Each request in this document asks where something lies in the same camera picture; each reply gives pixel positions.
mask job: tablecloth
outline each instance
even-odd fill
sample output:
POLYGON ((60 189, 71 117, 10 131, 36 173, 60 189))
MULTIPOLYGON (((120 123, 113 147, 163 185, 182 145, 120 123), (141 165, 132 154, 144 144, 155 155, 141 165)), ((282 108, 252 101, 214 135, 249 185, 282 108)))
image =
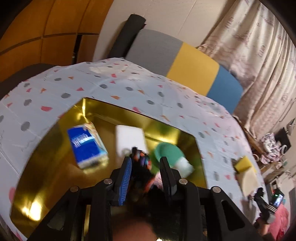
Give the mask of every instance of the tablecloth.
MULTIPOLYGON (((6 182, 0 214, 8 225, 12 225, 7 211, 11 206, 9 193, 31 153, 63 113, 82 97, 139 112, 192 134, 208 188, 220 186, 246 216, 250 215, 231 159, 248 156, 257 170, 259 185, 264 187, 264 182, 235 119, 223 106, 186 86, 124 59, 112 58, 55 66, 21 82, 0 101, 0 170, 6 182)), ((255 206, 253 210, 252 215, 258 216, 255 206)))

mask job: curtain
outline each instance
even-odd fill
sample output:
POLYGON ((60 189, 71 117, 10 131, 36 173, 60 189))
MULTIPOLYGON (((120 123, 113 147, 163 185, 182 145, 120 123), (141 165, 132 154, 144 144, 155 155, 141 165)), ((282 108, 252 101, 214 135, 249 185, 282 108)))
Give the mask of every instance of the curtain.
POLYGON ((295 97, 296 49, 258 0, 237 0, 199 50, 244 88, 234 114, 254 138, 269 132, 295 97))

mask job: gold tray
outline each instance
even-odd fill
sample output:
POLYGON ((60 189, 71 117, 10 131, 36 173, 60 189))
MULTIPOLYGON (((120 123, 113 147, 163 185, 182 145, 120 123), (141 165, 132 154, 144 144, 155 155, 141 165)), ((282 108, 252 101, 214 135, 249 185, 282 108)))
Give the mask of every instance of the gold tray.
POLYGON ((160 142, 178 146, 195 168, 187 179, 196 186, 206 187, 200 154, 192 135, 133 111, 83 98, 42 139, 19 180, 11 220, 26 237, 31 235, 71 186, 94 186, 108 178, 113 169, 118 168, 115 156, 116 125, 142 128, 150 153, 160 142), (109 153, 109 161, 81 170, 75 162, 67 130, 89 121, 94 123, 109 153))

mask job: silver rivet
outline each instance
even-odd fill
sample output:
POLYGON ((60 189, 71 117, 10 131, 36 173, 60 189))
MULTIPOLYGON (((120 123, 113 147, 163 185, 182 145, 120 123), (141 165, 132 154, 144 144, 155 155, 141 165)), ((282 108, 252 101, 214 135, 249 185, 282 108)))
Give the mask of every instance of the silver rivet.
POLYGON ((71 191, 71 192, 77 192, 78 189, 79 189, 78 186, 72 186, 72 187, 70 188, 70 191, 71 191))
POLYGON ((107 184, 107 185, 111 184, 112 182, 113 182, 113 181, 112 181, 111 178, 106 178, 106 179, 104 180, 104 183, 107 184))
POLYGON ((213 187, 213 192, 219 193, 219 192, 221 192, 221 188, 220 187, 213 187))
POLYGON ((188 183, 188 181, 186 179, 182 178, 182 179, 179 179, 179 183, 186 185, 188 183))

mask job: blue tissue package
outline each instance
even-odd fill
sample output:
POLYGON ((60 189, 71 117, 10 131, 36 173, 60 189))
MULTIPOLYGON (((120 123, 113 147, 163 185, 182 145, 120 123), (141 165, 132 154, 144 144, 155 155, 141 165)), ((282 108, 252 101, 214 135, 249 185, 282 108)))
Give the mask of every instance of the blue tissue package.
POLYGON ((68 136, 81 169, 108 160, 108 152, 93 123, 70 128, 68 136))

